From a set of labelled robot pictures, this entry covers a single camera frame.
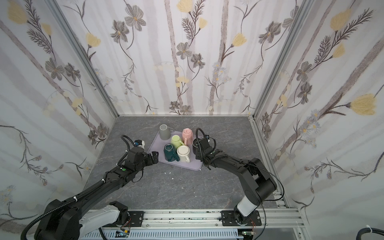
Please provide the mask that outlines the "black ceramic mug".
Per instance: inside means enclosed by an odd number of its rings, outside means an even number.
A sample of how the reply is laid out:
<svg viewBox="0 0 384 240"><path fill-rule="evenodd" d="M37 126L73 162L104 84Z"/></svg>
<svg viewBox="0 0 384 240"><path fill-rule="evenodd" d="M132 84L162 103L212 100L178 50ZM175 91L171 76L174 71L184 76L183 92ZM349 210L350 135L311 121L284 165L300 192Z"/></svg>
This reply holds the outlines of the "black ceramic mug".
<svg viewBox="0 0 384 240"><path fill-rule="evenodd" d="M193 154L196 155L197 154L197 149L198 149L198 140L197 139L194 139L193 140Z"/></svg>

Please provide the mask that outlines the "cream mug red inside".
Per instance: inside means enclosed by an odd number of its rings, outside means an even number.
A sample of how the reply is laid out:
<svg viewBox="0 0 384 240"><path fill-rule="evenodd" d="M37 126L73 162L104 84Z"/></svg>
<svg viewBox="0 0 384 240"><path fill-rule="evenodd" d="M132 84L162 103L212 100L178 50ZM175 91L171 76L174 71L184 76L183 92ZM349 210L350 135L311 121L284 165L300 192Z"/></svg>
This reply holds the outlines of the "cream mug red inside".
<svg viewBox="0 0 384 240"><path fill-rule="evenodd" d="M190 163L190 148L188 146L180 146L177 149L177 154L179 156L180 162L182 163Z"/></svg>

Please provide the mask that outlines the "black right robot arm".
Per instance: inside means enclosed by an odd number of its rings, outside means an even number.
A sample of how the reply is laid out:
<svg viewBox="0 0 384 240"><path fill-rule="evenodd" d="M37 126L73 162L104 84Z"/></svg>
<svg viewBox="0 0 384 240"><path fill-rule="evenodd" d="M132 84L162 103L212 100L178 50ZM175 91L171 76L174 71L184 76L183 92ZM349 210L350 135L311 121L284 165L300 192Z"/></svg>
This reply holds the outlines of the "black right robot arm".
<svg viewBox="0 0 384 240"><path fill-rule="evenodd" d="M257 158L243 160L232 157L214 149L207 138L194 139L193 149L196 159L207 168L223 169L239 178L245 196L234 208L234 219L240 225L250 221L253 211L277 189L273 175Z"/></svg>

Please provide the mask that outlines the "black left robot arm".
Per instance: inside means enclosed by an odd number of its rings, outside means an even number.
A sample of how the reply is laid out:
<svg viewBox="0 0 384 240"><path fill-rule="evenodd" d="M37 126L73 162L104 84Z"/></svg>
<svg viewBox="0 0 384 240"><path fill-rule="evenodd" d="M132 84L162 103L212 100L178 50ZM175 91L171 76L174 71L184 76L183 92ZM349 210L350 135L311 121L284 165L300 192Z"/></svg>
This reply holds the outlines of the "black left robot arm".
<svg viewBox="0 0 384 240"><path fill-rule="evenodd" d="M144 168L159 162L159 153L146 153L141 147L134 147L123 155L117 165L107 171L102 180L83 192L64 201L54 200L38 220L36 240L77 240L80 238L81 218L97 203L114 191L133 181Z"/></svg>

